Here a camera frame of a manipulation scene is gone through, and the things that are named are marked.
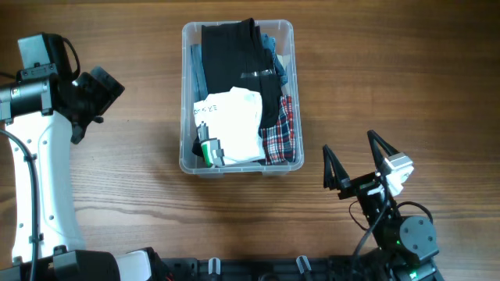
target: clothing tag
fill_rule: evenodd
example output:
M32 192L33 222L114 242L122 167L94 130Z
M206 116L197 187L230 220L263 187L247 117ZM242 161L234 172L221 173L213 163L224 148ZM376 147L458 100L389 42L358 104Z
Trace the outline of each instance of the clothing tag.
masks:
M217 105L207 105L202 108L195 108L193 113L197 115L200 112L214 112L217 110Z
M259 76L267 76L271 74L276 74L276 71L274 69L266 69L263 71L254 71L251 73L242 73L240 78L249 78L249 77L259 77Z

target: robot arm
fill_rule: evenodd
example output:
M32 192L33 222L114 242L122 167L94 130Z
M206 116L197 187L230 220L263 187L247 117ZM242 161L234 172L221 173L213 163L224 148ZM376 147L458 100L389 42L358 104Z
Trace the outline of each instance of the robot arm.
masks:
M413 171L412 160L375 131L368 131L368 138L377 170L353 180L332 150L326 145L323 147L324 187L339 190L341 200L357 197L370 225L349 259L332 257L335 265L341 265L336 272L343 272L349 279L360 279L361 276L374 280L442 281L433 260L439 249L432 216L422 205L414 202L397 205L393 198L401 193L402 183ZM382 156L378 145L385 150L387 157ZM429 217L402 216L398 209L403 205L418 206ZM371 234L378 248L359 257L359 250Z
M75 72L64 43L77 60ZM81 276L98 274L103 279L119 279L118 265L111 254L84 251L72 200L70 142L78 144L92 121L103 121L101 116L124 87L101 67L80 76L73 46L57 34L37 34L19 39L18 44L24 69L17 73L15 83L0 87L0 121L5 121L11 135L17 201L12 249L15 267L1 271L0 279L25 279L35 267L38 270L30 273L31 279L48 275L73 278L82 270ZM29 159L25 151L31 154ZM36 176L31 176L27 161L34 163ZM134 256L137 260L137 255L129 254L120 261ZM93 270L88 271L86 266L90 265Z
M57 247L84 250L73 206L70 181L71 123L58 112L42 116L34 112L14 118L6 130L17 136L36 155L38 178L38 257L54 254ZM12 262L31 261L31 180L24 154L11 141L16 170L17 229Z

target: white t-shirt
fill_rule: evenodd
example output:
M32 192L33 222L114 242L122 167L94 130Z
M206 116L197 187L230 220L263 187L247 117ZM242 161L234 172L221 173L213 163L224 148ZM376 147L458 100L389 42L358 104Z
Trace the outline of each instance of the white t-shirt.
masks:
M196 102L193 113L208 167L264 159L259 136L263 104L260 93L232 87Z

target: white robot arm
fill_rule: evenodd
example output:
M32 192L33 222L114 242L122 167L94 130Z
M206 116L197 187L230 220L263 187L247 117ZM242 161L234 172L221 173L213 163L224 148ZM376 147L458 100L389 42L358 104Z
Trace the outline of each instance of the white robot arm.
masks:
M57 34L18 43L25 69L15 83L0 87L0 121L2 134L11 139L17 201L14 267L0 271L0 279L150 279L150 261L159 260L150 249L118 257L85 251L73 206L70 142L78 144L92 121L103 121L124 87L100 67L80 76L73 46ZM75 72L64 43L75 55Z
M58 112L43 116L40 112L17 116L6 130L17 136L36 155L38 178L38 223L43 237L38 257L54 254L55 247L67 251L84 250L85 242L75 216L70 181L70 121ZM10 141L16 170L17 229L12 262L29 262L32 255L31 181L24 154Z

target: folded clothes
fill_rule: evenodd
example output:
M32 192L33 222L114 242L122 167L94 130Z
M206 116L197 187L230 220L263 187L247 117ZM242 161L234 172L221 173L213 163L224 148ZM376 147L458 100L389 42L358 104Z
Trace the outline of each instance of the folded clothes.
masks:
M280 60L276 55L276 39L267 34L260 35L262 40L262 46L271 51L273 54L273 63L274 69L276 70L276 74L280 78L281 86L283 87L288 82L287 73L284 71L284 67L281 65Z
M193 114L208 167L224 167L264 159L259 136L262 116L260 93L232 87L229 92L209 94L194 104Z
M253 19L220 26L202 26L202 65L209 94L242 87L262 96L260 128L277 123L281 82L273 54L263 47L260 27Z
M259 131L263 139L266 159L259 161L263 165L276 165L285 161L295 161L294 114L291 96L285 95L280 100L280 117L275 126Z

